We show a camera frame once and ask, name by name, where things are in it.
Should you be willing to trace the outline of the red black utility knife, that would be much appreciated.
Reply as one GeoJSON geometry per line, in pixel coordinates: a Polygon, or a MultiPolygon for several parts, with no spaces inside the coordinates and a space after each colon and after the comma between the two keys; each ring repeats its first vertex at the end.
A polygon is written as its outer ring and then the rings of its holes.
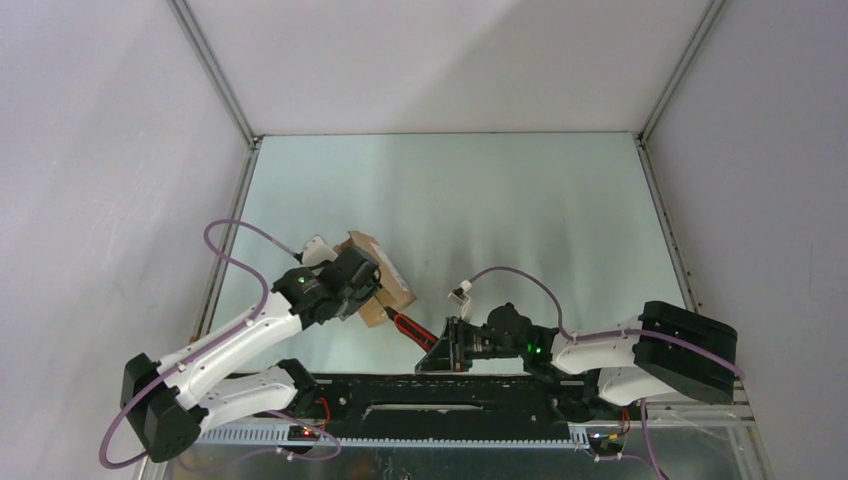
{"type": "Polygon", "coordinates": [[[384,308],[386,314],[389,319],[394,324],[395,328],[405,337],[412,340],[416,345],[418,345],[423,351],[430,352],[437,342],[439,338],[436,337],[432,332],[393,308],[385,307],[384,308]]]}

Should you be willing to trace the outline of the brown cardboard express box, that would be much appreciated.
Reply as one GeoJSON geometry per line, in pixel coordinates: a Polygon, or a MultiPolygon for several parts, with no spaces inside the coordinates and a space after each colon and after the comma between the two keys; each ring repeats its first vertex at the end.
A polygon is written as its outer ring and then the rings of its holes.
{"type": "Polygon", "coordinates": [[[386,307],[403,311],[417,300],[417,296],[375,237],[358,230],[350,230],[348,235],[349,238],[335,246],[334,250],[341,253],[348,247],[359,247],[371,255],[379,266],[380,287],[374,298],[358,310],[364,324],[368,328],[375,328],[390,320],[386,307]]]}

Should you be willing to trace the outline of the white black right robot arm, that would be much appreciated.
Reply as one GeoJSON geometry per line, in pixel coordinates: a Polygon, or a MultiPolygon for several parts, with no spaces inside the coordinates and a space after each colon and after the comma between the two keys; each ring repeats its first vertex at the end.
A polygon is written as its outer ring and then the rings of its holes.
{"type": "Polygon", "coordinates": [[[740,376],[737,341],[734,328],[662,301],[645,303],[640,314],[612,330],[568,336],[534,324],[506,303],[481,325],[448,318],[415,371],[461,373],[477,360],[519,358],[523,370],[542,381],[588,379],[583,408],[606,418],[620,406],[669,393],[730,404],[740,376]]]}

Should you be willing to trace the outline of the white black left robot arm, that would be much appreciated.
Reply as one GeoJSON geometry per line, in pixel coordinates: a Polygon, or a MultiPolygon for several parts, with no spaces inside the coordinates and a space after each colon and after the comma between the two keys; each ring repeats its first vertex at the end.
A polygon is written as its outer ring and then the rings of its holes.
{"type": "Polygon", "coordinates": [[[262,280],[260,300],[224,327],[159,360],[140,353],[123,371],[120,419],[152,462],[170,461],[207,431],[256,413],[304,416],[316,403],[314,381],[296,360],[234,378],[270,346],[314,325],[345,319],[380,288],[379,263],[360,247],[332,260],[262,280]]]}

